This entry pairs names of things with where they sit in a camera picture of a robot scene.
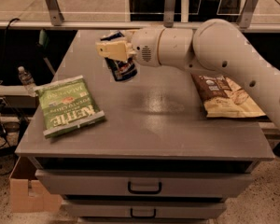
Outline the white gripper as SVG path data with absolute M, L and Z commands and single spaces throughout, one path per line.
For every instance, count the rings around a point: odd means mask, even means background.
M 153 26 L 140 29 L 123 30 L 125 40 L 103 41 L 95 44 L 98 54 L 104 58 L 126 62 L 134 56 L 134 61 L 143 66 L 158 67 L 158 46 L 162 26 Z

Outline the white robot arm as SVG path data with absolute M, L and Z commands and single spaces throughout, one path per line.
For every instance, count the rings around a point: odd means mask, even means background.
M 104 58 L 192 74 L 219 73 L 240 85 L 280 131 L 280 71 L 263 59 L 228 21 L 212 19 L 196 29 L 163 25 L 124 30 L 95 44 Z

